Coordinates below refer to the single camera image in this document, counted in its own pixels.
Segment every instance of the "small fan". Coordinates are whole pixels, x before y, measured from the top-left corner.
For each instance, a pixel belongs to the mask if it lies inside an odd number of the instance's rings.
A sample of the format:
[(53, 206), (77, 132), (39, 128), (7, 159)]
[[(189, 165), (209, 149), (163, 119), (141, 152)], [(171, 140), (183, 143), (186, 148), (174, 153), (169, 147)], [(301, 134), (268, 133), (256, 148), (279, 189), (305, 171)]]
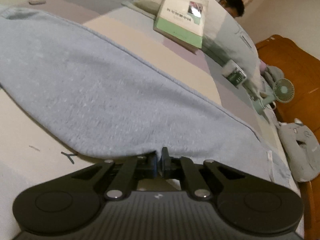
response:
[(253, 107), (258, 114), (263, 113), (263, 109), (266, 105), (273, 101), (279, 101), (280, 103), (289, 103), (294, 97), (294, 86), (290, 80), (286, 78), (280, 78), (273, 86), (273, 94), (262, 99), (253, 102)]

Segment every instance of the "gray bedding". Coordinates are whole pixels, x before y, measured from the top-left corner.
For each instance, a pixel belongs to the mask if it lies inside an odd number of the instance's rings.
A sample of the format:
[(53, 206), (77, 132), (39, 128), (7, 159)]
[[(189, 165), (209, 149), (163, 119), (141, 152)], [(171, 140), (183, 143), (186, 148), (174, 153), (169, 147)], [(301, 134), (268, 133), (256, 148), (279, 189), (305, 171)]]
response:
[(222, 107), (85, 27), (42, 11), (0, 14), (0, 84), (81, 154), (138, 155), (167, 146), (289, 187), (289, 169)]

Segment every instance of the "wooden headboard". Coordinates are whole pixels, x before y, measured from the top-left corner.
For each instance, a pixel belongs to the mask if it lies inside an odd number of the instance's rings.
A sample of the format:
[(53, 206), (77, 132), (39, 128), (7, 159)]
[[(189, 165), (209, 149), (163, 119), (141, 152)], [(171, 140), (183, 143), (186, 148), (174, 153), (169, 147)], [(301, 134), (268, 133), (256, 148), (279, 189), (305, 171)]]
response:
[[(295, 87), (290, 103), (276, 103), (278, 120), (293, 122), (298, 118), (320, 141), (320, 60), (279, 35), (272, 35), (256, 47), (260, 59), (280, 68)], [(299, 186), (305, 205), (305, 239), (320, 239), (320, 176)]]

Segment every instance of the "book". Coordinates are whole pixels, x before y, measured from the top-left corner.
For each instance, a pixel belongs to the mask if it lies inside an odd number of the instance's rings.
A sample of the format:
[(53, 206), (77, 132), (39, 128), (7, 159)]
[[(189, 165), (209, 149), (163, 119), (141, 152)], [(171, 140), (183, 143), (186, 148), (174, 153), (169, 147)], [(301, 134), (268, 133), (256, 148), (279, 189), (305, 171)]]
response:
[(207, 0), (163, 0), (153, 29), (191, 52), (202, 47)]
[(223, 66), (221, 74), (236, 88), (247, 79), (245, 72), (232, 59)]

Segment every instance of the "white wall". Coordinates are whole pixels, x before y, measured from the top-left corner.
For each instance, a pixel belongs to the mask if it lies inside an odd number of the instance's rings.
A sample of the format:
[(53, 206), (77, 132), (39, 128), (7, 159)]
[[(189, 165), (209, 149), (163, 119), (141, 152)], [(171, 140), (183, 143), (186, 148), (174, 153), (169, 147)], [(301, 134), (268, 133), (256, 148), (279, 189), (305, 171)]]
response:
[(255, 43), (279, 34), (320, 59), (320, 0), (253, 0), (238, 22)]

